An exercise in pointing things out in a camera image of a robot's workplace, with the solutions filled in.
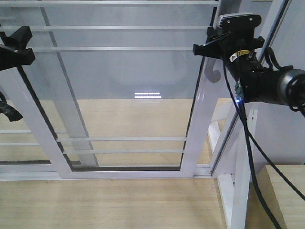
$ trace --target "black cable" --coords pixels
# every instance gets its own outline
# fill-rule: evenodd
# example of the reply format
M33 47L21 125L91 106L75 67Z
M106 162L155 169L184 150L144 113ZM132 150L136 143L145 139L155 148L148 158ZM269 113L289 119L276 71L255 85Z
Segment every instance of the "black cable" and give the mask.
M228 87L231 99L233 101L233 104L234 104L234 106L236 108L236 111L237 111L237 113L238 113L238 115L239 115L239 117L240 117L240 119L242 121L242 124L244 126L244 134L245 134L245 138L246 138L247 152L248 152L248 157L249 157L250 173L251 173L251 178L252 178L252 182L253 182L253 186L254 186L255 192L256 192L256 194L258 196L258 199L261 202L265 212L267 213L267 215L269 216L270 220L274 224L275 228L276 229L281 229L281 226L279 225L279 223L277 222L277 220L274 217L273 213L271 212L270 208L266 204L265 199L264 199L264 197L263 197L263 195L261 193L261 190L260 190L260 188L258 186L258 183L257 183L257 180L256 180L256 175L255 175L253 156L252 156L250 140L249 140L249 130L248 130L248 126L247 126L245 112L241 111L240 108L238 108L238 106L235 103L234 96L233 96L233 93L231 91L230 84L229 84L229 81L228 81L225 64L224 64L224 78L225 78L225 82L227 84L227 87ZM242 104L241 108L244 110L243 102L240 102L239 104Z
M252 183L255 189L255 192L257 194L257 197L259 199L259 201L261 202L263 208L265 209L265 212L267 213L267 215L269 216L269 218L271 219L272 223L274 224L276 229L281 229L280 224L278 223L278 221L276 220L274 214L272 213L272 211L270 210L270 208L268 207L262 192L258 186L258 182L256 179L256 174L255 174L255 167L254 167L254 161L253 161L253 155L252 155L252 151L251 151L251 145L250 145L250 137L249 137L249 130L248 130L248 125L247 125L247 116L246 116L246 112L245 112L245 108L244 108L244 103L243 101L240 101L238 103L239 105L239 110L241 112L242 115L242 119L243 119L243 126L244 126L244 136L246 139L246 145L247 145L247 152L248 152L248 157L249 157L249 166L250 166L250 173L251 173L251 178L252 178Z
M228 90L229 90L229 94L230 94L230 97L232 98L233 100L233 104L236 108L236 111L238 113L238 116L241 117L241 113L239 111L239 108L238 106L236 105L235 103L235 100L234 100L234 96L233 96L233 93L232 93L232 90L230 88L230 84L229 84L229 81L228 81L228 78L227 78L227 74L226 74L226 68L225 68L225 65L224 65L224 78L225 78L225 81L226 81L226 84L227 84L227 87L228 87ZM278 173L278 175L281 176L281 178L305 201L305 195L299 190L297 189L296 186L294 186L291 181L278 169L278 167L270 160L270 158L265 154L265 152L262 150L262 148L259 146L259 144L257 143L257 141L254 139L254 137L252 136L252 134L250 133L249 130L248 131L248 134L251 138L251 140L253 141L254 145L256 146L256 148L259 150L259 152L262 154L262 156L265 158L265 160L269 163L269 165L271 165L271 167Z

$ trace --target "aluminum rail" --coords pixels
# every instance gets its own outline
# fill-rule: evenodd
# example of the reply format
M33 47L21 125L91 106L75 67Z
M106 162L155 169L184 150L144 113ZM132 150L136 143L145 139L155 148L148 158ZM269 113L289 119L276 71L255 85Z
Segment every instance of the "aluminum rail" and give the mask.
M183 149L64 150L63 154L180 153Z
M16 31L20 26L2 26L0 31ZM179 26L103 26L103 25L50 25L30 26L32 32L51 32L62 30L206 30L207 25Z
M192 51L192 47L31 47L34 52Z
M186 141L186 137L60 137L58 142L79 141Z
M218 1L0 1L0 7L47 7L63 5L212 5Z

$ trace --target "light wood surface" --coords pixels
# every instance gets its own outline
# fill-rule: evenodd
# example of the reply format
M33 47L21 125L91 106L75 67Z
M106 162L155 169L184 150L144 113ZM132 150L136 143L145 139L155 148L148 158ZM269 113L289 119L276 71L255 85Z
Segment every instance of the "light wood surface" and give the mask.
M278 166L287 178L305 193L305 166ZM258 176L262 194L283 229L305 227L305 202L272 169L266 166ZM252 188L248 202L247 229L272 229L271 220L264 212Z
M3 229L224 229L214 179L1 182Z
M78 100L89 135L106 137L185 137L192 99L107 99ZM230 102L219 99L217 105ZM41 104L55 130L64 131L63 122L52 101L43 100ZM10 123L0 115L0 129L27 130L21 119ZM32 134L0 134L0 142L36 142ZM182 141L130 141L130 142L93 142L96 150L114 149L183 149ZM204 142L200 164L210 162L212 152L208 138ZM79 160L77 155L69 155L71 160ZM97 154L102 166L121 165L176 165L181 154ZM1 146L0 160L48 160L40 146Z

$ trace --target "black clamp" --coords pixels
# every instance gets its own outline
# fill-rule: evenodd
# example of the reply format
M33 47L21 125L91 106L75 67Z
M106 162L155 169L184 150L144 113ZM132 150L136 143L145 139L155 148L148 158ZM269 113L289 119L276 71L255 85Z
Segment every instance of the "black clamp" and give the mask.
M0 71L21 65L31 65L35 60L34 52L26 46L32 38L29 26L22 26L11 36L1 32L4 45L0 44Z

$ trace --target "camera mount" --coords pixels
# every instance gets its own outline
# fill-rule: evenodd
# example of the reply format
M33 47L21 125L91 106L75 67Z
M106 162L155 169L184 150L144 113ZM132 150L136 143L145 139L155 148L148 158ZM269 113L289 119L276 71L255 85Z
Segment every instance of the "camera mount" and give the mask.
M238 100L288 105L305 116L305 71L281 67L270 47L264 51L269 68L256 58L255 49L264 45L262 37L254 38L261 20L254 13L221 15L216 29L208 27L208 42L194 44L193 53L223 60L237 83Z

